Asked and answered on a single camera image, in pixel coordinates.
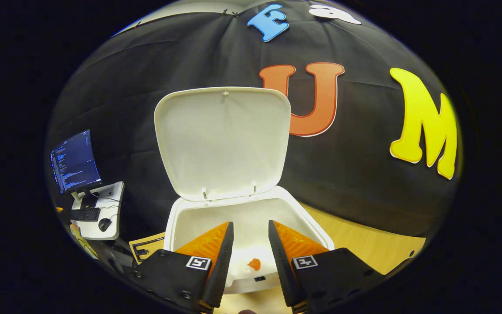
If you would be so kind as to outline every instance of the white desk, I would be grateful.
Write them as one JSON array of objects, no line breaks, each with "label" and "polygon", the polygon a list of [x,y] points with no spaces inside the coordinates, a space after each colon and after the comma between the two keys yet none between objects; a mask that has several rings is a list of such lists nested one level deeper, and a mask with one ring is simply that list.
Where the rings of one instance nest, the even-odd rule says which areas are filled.
[{"label": "white desk", "polygon": [[[100,197],[109,197],[117,199],[118,201],[112,201],[107,198],[99,198],[96,201],[96,207],[100,207],[98,221],[77,221],[78,227],[80,228],[80,235],[84,239],[103,241],[115,240],[119,237],[119,210],[121,206],[119,201],[121,201],[121,198],[123,197],[124,188],[125,184],[123,184],[123,181],[119,181],[114,184],[90,190],[92,193],[98,192],[98,196]],[[83,196],[84,193],[78,194],[78,198],[80,200],[75,200],[73,202],[73,206],[71,208],[72,210],[80,209]],[[106,231],[100,231],[98,228],[98,222],[102,218],[109,218],[112,221],[112,224],[108,227],[108,229],[106,229]]]}]

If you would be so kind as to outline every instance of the blue letter e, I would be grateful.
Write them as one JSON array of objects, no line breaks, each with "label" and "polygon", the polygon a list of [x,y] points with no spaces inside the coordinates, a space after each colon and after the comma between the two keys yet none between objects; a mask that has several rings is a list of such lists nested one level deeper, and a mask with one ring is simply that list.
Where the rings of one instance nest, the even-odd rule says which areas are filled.
[{"label": "blue letter e", "polygon": [[275,22],[275,20],[285,20],[285,14],[283,12],[275,10],[272,11],[269,16],[266,15],[267,12],[274,9],[279,9],[281,7],[282,6],[280,4],[271,4],[270,6],[267,6],[267,8],[259,12],[259,14],[253,16],[253,18],[249,20],[249,22],[247,22],[247,26],[255,26],[258,30],[261,31],[261,33],[263,33],[263,41],[270,41],[274,37],[278,36],[281,32],[287,30],[289,27],[289,24],[287,23],[278,24],[277,22]]}]

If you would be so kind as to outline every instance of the white wall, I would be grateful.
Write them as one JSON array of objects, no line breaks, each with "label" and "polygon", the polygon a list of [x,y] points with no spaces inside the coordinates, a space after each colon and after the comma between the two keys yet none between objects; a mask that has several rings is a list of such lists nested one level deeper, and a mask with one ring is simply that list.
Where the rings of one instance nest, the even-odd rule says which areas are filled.
[{"label": "white wall", "polygon": [[223,2],[211,2],[210,0],[180,0],[175,3],[169,4],[165,7],[148,14],[134,21],[129,26],[121,30],[123,32],[132,28],[139,22],[141,24],[150,22],[151,20],[156,20],[165,16],[170,16],[174,14],[183,14],[191,12],[217,12],[222,13],[227,9],[226,13],[231,14],[231,12],[242,12],[248,8],[253,8],[261,3],[265,3],[267,0],[223,0]]}]

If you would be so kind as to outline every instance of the orange object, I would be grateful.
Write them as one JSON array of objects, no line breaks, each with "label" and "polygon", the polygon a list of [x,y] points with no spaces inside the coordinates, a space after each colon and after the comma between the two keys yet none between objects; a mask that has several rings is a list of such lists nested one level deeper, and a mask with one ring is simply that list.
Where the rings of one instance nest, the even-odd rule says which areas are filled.
[{"label": "orange object", "polygon": [[259,270],[261,268],[261,260],[253,258],[253,260],[247,265],[251,266],[254,270]]},{"label": "orange object", "polygon": [[299,232],[287,227],[277,221],[274,221],[278,236],[284,247],[284,251],[288,258],[288,263],[292,263],[293,258],[301,256],[315,255],[319,253],[328,252],[329,249],[320,245],[319,243],[309,239],[308,237],[300,234]]},{"label": "orange object", "polygon": [[183,245],[181,248],[177,249],[177,253],[197,256],[200,258],[211,259],[211,266],[209,277],[213,273],[214,266],[220,252],[220,247],[224,241],[226,235],[227,225],[230,222],[227,221],[217,227],[210,229],[209,231],[203,233],[195,240]]}]

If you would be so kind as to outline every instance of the monitor screen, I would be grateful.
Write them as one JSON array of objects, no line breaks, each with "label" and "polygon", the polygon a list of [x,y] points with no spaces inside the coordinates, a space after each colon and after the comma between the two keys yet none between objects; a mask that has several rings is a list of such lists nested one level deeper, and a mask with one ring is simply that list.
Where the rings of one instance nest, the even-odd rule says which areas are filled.
[{"label": "monitor screen", "polygon": [[96,169],[90,130],[68,138],[50,153],[54,179],[60,192],[98,184],[101,179]]}]

